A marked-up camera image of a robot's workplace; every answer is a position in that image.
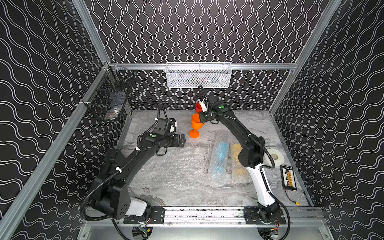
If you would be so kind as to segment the red wine glass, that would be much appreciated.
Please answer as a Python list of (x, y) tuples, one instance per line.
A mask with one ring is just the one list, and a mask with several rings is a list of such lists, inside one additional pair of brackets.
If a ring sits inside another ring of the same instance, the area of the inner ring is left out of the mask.
[(202, 107), (201, 107), (199, 102), (196, 103), (195, 107), (196, 107), (196, 113), (199, 113), (199, 112), (203, 111), (203, 109), (202, 109)]

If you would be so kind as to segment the orange glass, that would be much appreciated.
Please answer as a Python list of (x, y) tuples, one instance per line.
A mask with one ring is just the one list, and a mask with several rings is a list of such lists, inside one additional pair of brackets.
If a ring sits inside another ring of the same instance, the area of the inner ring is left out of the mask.
[(191, 118), (191, 127), (193, 128), (192, 130), (189, 131), (189, 136), (191, 138), (198, 138), (200, 136), (199, 129), (202, 128), (204, 123), (201, 123), (199, 114), (193, 114)]

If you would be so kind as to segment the bubble wrap of orange glass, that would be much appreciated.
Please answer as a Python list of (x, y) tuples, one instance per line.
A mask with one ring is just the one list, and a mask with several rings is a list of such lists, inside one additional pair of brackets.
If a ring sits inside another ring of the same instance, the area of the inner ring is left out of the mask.
[(213, 143), (194, 141), (184, 148), (169, 148), (164, 156), (150, 158), (129, 185), (135, 194), (157, 189), (197, 189), (216, 184), (208, 177)]

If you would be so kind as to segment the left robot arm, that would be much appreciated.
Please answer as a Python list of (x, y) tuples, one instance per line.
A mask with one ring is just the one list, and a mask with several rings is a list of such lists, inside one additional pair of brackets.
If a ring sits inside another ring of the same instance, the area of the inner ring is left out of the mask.
[(178, 135), (176, 129), (176, 119), (157, 115), (155, 123), (138, 136), (137, 147), (128, 157), (120, 150), (108, 150), (101, 173), (80, 204), (81, 217), (96, 222), (108, 218), (120, 220), (130, 215), (135, 216), (139, 222), (148, 222), (151, 218), (150, 204), (131, 198), (128, 187), (150, 158), (160, 156), (160, 149), (185, 146), (185, 135)]

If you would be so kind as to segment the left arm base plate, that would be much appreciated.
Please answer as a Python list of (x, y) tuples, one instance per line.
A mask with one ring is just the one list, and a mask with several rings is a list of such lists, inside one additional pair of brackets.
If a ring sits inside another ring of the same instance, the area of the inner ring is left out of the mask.
[(141, 216), (125, 216), (123, 223), (130, 225), (162, 225), (164, 223), (164, 217), (165, 208), (149, 206)]

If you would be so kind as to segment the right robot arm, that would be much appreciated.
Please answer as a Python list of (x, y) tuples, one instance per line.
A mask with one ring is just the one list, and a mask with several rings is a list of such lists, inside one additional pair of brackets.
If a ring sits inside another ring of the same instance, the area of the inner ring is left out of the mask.
[(258, 218), (264, 223), (273, 222), (286, 212), (287, 224), (291, 218), (287, 207), (272, 193), (265, 169), (273, 170), (276, 165), (265, 140), (257, 137), (236, 117), (233, 110), (215, 95), (207, 95), (203, 86), (198, 86), (202, 111), (199, 118), (202, 123), (216, 120), (223, 124), (240, 143), (242, 150), (238, 154), (240, 164), (249, 172), (258, 196)]

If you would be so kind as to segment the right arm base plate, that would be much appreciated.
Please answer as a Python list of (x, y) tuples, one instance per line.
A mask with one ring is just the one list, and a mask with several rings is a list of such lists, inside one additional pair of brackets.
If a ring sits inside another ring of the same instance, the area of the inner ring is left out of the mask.
[(287, 220), (280, 207), (271, 208), (245, 207), (244, 219), (247, 225), (285, 225)]

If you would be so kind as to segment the yellow glass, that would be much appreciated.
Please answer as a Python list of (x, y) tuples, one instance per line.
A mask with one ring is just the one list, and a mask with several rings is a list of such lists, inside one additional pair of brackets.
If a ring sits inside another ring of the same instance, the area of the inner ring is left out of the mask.
[(251, 176), (247, 169), (240, 163), (239, 154), (242, 146), (239, 141), (231, 134), (230, 138), (230, 152), (231, 152), (231, 166), (232, 166), (232, 181), (235, 184), (248, 184), (252, 181)]

